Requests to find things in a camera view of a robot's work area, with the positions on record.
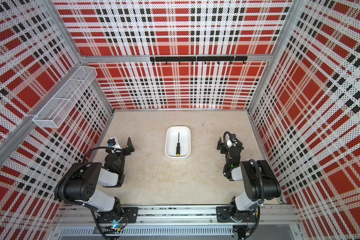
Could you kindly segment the black hook rail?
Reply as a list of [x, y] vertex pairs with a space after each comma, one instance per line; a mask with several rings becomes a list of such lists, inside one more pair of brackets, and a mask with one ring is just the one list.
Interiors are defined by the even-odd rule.
[[248, 56], [187, 56], [187, 57], [150, 57], [152, 63], [155, 62], [246, 62]]

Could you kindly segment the white plastic bin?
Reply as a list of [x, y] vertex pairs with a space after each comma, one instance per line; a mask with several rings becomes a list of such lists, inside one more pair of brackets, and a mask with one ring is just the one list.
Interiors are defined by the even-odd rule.
[[168, 128], [165, 154], [172, 160], [185, 160], [191, 154], [191, 130], [186, 126]]

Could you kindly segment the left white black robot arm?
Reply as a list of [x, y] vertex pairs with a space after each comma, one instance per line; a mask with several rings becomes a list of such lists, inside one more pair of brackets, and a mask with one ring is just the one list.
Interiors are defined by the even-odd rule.
[[134, 145], [131, 138], [128, 138], [125, 148], [121, 148], [115, 138], [108, 139], [106, 146], [87, 151], [83, 160], [97, 150], [106, 151], [105, 162], [74, 163], [56, 185], [55, 198], [70, 205], [84, 206], [93, 212], [122, 216], [124, 211], [120, 200], [97, 189], [97, 185], [104, 188], [120, 188], [123, 185], [126, 156], [135, 151]]

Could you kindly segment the black yellow screwdriver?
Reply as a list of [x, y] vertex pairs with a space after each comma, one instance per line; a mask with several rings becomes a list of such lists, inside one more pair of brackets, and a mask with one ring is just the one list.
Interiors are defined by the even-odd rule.
[[178, 142], [176, 147], [176, 156], [180, 156], [181, 146], [180, 146], [180, 133], [178, 133]]

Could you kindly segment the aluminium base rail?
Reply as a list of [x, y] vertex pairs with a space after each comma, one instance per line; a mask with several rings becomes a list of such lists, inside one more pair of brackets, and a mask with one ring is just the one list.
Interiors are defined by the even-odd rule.
[[132, 221], [102, 224], [104, 233], [117, 240], [224, 239], [302, 240], [300, 220], [291, 205], [264, 205], [260, 219], [251, 213], [232, 220], [227, 205], [127, 205]]

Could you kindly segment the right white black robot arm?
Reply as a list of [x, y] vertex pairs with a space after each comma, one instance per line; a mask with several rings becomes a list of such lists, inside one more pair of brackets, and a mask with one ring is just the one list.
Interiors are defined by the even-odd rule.
[[241, 160], [243, 144], [235, 134], [225, 132], [217, 150], [225, 155], [223, 175], [229, 181], [243, 182], [244, 191], [230, 203], [234, 212], [247, 212], [281, 196], [281, 186], [266, 160]]

